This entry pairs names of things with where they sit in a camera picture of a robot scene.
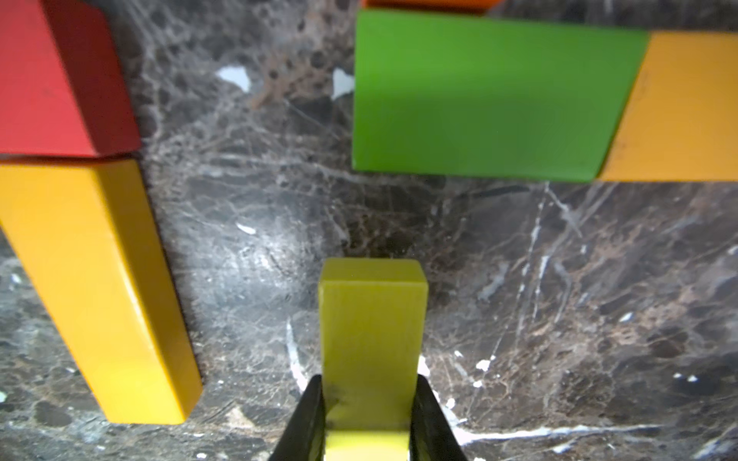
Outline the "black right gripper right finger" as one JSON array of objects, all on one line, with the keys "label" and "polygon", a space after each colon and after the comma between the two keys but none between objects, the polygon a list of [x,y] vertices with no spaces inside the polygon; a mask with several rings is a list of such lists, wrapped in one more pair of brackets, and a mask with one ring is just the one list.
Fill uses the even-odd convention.
[{"label": "black right gripper right finger", "polygon": [[467,461],[428,380],[417,376],[411,409],[412,461]]}]

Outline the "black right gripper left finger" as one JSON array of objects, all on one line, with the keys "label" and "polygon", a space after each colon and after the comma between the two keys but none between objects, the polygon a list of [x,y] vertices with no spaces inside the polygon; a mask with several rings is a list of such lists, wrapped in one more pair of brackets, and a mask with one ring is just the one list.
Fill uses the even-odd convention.
[{"label": "black right gripper left finger", "polygon": [[322,376],[307,384],[269,461],[320,461],[325,452],[326,405]]}]

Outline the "green block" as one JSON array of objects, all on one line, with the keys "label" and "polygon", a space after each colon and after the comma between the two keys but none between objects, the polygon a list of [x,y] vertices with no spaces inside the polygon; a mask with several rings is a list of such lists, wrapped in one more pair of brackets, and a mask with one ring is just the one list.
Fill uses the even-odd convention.
[{"label": "green block", "polygon": [[353,167],[590,182],[648,42],[643,30],[363,10]]}]

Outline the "small yellow block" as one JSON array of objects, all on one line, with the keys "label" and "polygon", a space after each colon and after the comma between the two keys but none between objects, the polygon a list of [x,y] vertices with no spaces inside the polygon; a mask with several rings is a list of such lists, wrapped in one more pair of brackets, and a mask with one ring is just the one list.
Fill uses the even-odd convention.
[{"label": "small yellow block", "polygon": [[599,178],[736,181],[736,34],[651,35]]}]

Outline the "red short block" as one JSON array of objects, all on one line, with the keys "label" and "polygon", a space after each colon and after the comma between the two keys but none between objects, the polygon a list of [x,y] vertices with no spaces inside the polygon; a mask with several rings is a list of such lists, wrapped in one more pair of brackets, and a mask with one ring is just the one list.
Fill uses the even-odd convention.
[{"label": "red short block", "polygon": [[104,158],[140,146],[103,12],[83,1],[2,2],[2,153]]}]

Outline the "orange long block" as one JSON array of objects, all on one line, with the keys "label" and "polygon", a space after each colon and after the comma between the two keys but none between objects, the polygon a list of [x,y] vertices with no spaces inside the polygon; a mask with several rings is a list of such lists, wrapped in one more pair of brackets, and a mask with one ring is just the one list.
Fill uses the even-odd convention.
[{"label": "orange long block", "polygon": [[361,7],[481,15],[502,3],[503,0],[361,0]]}]

